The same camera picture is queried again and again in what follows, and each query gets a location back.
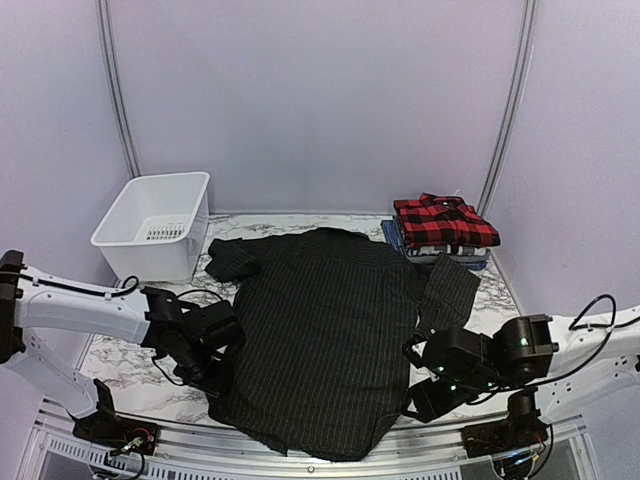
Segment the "black pinstripe long sleeve shirt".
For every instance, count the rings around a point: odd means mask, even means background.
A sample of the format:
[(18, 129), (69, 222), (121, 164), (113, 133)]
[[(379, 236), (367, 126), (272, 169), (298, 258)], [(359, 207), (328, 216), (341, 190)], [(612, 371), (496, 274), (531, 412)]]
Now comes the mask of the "black pinstripe long sleeve shirt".
[(390, 245), (317, 228), (214, 240), (207, 273), (234, 282), (246, 343), (209, 416), (286, 453), (364, 458), (401, 414), (403, 345), (465, 324), (477, 275), (441, 258), (418, 269)]

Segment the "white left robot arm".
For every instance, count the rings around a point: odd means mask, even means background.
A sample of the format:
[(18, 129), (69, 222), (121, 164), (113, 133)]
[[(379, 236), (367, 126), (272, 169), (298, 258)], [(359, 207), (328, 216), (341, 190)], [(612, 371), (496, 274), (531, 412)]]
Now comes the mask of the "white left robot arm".
[(16, 250), (1, 258), (1, 365), (57, 401), (106, 445), (125, 438), (109, 388), (62, 362), (35, 334), (57, 329), (109, 336), (170, 357), (188, 387), (211, 398), (230, 388), (246, 335), (226, 300), (201, 307), (135, 277), (121, 289), (72, 282), (23, 262)]

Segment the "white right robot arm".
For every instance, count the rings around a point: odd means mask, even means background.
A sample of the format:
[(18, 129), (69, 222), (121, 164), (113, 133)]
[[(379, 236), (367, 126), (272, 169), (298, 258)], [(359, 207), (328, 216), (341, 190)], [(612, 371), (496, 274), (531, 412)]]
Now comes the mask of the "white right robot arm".
[(576, 318), (513, 318), (491, 335), (464, 327), (434, 333), (421, 352), (407, 348), (426, 379), (409, 388), (403, 413), (429, 423), (480, 397), (530, 394), (553, 423), (639, 380), (639, 310)]

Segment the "white plastic bin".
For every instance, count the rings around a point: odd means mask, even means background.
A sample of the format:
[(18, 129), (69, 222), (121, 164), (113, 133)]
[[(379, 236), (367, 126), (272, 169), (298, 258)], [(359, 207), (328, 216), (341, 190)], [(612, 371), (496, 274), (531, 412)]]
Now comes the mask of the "white plastic bin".
[(90, 238), (116, 276), (186, 283), (202, 251), (209, 222), (206, 172), (130, 180)]

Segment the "grey white folded shirt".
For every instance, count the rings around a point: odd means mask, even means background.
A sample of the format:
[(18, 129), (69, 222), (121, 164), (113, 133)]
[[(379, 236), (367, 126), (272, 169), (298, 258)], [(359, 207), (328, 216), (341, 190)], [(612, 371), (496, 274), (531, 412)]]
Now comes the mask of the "grey white folded shirt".
[(414, 263), (434, 263), (441, 255), (459, 263), (475, 263), (487, 260), (490, 249), (486, 247), (441, 245), (419, 248), (405, 247), (404, 253)]

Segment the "blue folded shirt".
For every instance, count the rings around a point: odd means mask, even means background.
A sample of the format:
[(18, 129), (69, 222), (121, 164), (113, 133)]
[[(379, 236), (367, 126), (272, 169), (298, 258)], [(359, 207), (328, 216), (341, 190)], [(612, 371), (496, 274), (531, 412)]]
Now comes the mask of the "blue folded shirt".
[[(398, 251), (401, 255), (408, 259), (408, 257), (404, 253), (404, 248), (409, 247), (405, 244), (405, 239), (403, 233), (401, 232), (401, 228), (399, 226), (399, 222), (396, 219), (393, 220), (383, 220), (381, 222), (381, 228), (384, 234), (385, 241), (390, 244), (396, 251)], [(488, 259), (482, 262), (475, 263), (459, 263), (469, 270), (479, 271), (486, 267)], [(418, 265), (427, 265), (434, 263), (414, 263)]]

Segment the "red black plaid shirt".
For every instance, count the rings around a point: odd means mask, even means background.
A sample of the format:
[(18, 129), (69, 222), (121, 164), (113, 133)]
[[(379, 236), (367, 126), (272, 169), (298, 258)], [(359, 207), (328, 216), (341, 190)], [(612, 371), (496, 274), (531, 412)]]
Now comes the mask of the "red black plaid shirt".
[(501, 245), (498, 230), (459, 196), (422, 193), (417, 199), (394, 200), (393, 207), (410, 248)]

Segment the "aluminium front rail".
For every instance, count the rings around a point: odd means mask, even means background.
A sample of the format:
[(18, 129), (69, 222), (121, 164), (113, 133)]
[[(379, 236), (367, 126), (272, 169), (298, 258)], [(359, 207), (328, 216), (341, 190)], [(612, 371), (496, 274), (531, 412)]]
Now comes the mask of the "aluminium front rail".
[(595, 479), (586, 428), (563, 421), (544, 443), (471, 457), (462, 430), (445, 421), (390, 430), (357, 462), (330, 462), (292, 451), (281, 455), (226, 426), (156, 420), (155, 449), (113, 456), (73, 436), (73, 423), (52, 400), (41, 404), (18, 471), (20, 479)]

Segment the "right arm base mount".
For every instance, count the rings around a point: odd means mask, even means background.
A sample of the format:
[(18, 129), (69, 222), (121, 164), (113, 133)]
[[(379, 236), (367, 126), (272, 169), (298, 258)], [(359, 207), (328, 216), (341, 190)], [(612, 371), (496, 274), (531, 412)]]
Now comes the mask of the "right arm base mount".
[(539, 420), (498, 420), (462, 429), (463, 447), (469, 458), (517, 450), (546, 441), (548, 426)]

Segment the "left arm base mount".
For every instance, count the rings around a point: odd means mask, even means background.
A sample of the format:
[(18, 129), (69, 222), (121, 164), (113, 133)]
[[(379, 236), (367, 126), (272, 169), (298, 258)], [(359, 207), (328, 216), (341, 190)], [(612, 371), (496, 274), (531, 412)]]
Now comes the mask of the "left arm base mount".
[(116, 453), (135, 450), (143, 455), (152, 455), (160, 433), (158, 424), (128, 417), (72, 420), (72, 434), (76, 438), (109, 447)]

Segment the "left aluminium wall post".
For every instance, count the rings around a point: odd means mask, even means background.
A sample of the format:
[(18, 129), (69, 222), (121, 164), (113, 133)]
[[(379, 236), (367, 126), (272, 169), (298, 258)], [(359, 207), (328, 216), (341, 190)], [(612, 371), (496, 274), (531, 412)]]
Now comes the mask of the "left aluminium wall post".
[(107, 91), (112, 104), (115, 126), (125, 165), (129, 177), (133, 179), (141, 175), (141, 168), (127, 115), (124, 91), (121, 85), (110, 2), (107, 0), (97, 0), (95, 4), (100, 45), (106, 72)]

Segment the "aluminium wall post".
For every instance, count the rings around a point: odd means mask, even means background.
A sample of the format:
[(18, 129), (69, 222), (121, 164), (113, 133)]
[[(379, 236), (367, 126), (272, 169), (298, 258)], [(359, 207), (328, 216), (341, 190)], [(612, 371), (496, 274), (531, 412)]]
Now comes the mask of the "aluminium wall post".
[(115, 126), (125, 165), (129, 177), (133, 179), (141, 175), (141, 168), (127, 115), (124, 91), (121, 85), (110, 2), (107, 0), (97, 0), (95, 4), (100, 45), (106, 72), (107, 91), (112, 104)]
[(503, 109), (496, 142), (492, 150), (487, 175), (479, 198), (478, 209), (482, 216), (489, 212), (492, 199), (495, 195), (499, 176), (507, 156), (518, 109), (523, 98), (534, 48), (538, 12), (539, 1), (526, 0), (524, 2), (506, 103)]

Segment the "right aluminium wall post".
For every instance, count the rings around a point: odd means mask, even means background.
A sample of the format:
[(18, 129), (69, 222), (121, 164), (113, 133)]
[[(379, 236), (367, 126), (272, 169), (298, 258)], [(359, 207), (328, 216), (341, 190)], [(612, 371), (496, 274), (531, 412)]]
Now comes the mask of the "right aluminium wall post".
[(503, 109), (496, 142), (492, 150), (487, 175), (479, 198), (478, 209), (482, 216), (489, 212), (492, 199), (495, 195), (499, 176), (507, 156), (518, 109), (523, 98), (534, 48), (538, 12), (539, 1), (526, 0), (524, 2), (506, 103)]

